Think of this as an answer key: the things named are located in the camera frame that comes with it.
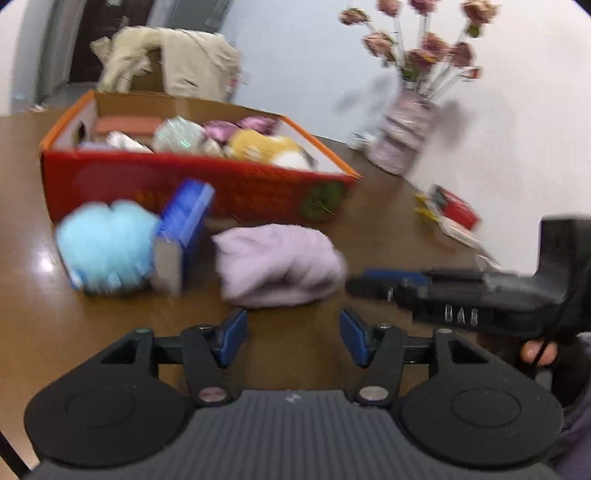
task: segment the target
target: blue gripper pad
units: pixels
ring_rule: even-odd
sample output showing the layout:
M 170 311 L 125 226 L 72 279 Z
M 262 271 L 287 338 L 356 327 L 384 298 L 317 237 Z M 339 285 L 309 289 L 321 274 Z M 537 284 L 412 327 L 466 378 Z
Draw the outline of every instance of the blue gripper pad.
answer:
M 340 338 L 358 367 L 365 368 L 371 363 L 371 351 L 368 348 L 369 332 L 364 328 L 363 320 L 351 309 L 340 313 Z
M 247 330 L 248 312 L 246 310 L 232 313 L 217 328 L 218 337 L 216 340 L 220 345 L 217 364 L 220 367 L 227 367 L 234 361 L 242 342 L 246 339 Z
M 371 280 L 402 281 L 407 278 L 415 285 L 430 285 L 431 280 L 420 272 L 409 272 L 405 270 L 386 270 L 383 268 L 369 268 L 363 273 L 364 277 Z

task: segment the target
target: door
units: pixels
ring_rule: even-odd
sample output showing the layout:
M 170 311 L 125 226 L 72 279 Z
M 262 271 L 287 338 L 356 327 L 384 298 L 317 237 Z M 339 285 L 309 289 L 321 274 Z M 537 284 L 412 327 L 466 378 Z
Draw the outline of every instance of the door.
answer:
M 90 42 L 112 38 L 123 27 L 145 25 L 154 0 L 87 0 L 76 38 L 70 83 L 97 82 L 103 66 Z
M 170 27 L 217 32 L 229 3 L 230 0 L 178 0 Z

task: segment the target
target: beige coat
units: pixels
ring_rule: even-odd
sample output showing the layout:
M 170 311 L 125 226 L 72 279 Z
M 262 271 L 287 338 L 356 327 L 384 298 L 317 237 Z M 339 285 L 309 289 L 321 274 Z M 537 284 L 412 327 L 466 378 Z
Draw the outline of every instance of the beige coat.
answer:
M 127 27 L 113 40 L 91 44 L 104 65 L 98 89 L 129 92 L 136 74 L 150 70 L 146 54 L 161 48 L 166 93 L 223 101 L 240 71 L 240 52 L 222 35 L 169 28 Z

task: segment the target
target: pink vase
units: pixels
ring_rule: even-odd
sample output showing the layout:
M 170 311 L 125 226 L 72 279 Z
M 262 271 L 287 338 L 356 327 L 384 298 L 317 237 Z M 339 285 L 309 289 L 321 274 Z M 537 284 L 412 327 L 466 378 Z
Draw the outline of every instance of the pink vase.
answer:
M 427 141 L 437 106 L 412 89 L 402 89 L 384 115 L 381 135 L 369 146 L 368 159 L 394 175 L 404 175 Z

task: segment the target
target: table surface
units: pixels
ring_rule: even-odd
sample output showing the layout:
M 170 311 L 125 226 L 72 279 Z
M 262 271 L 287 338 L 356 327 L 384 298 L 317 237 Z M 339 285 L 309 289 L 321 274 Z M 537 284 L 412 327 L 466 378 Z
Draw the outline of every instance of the table surface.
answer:
M 22 418 L 38 390 L 135 327 L 176 335 L 197 323 L 220 323 L 232 310 L 219 297 L 211 244 L 203 248 L 199 281 L 180 298 L 151 292 L 86 297 L 72 290 L 53 242 L 38 160 L 38 143 L 60 114 L 0 118 L 0 430 L 30 466 L 37 460 Z M 326 142 L 364 176 L 338 217 L 318 226 L 344 253 L 350 272 L 474 266 L 473 251 L 413 212 L 414 189 L 407 182 L 342 144 Z M 249 338 L 225 371 L 230 386 L 353 387 L 361 372 L 339 338 L 339 312 L 345 306 L 368 323 L 392 323 L 412 335 L 431 335 L 430 327 L 412 324 L 408 313 L 347 298 L 344 291 L 308 306 L 253 311 Z M 161 377 L 183 389 L 180 366 L 165 366 Z M 402 390 L 424 378 L 424 367 L 407 367 Z M 13 478 L 2 463 L 0 479 Z

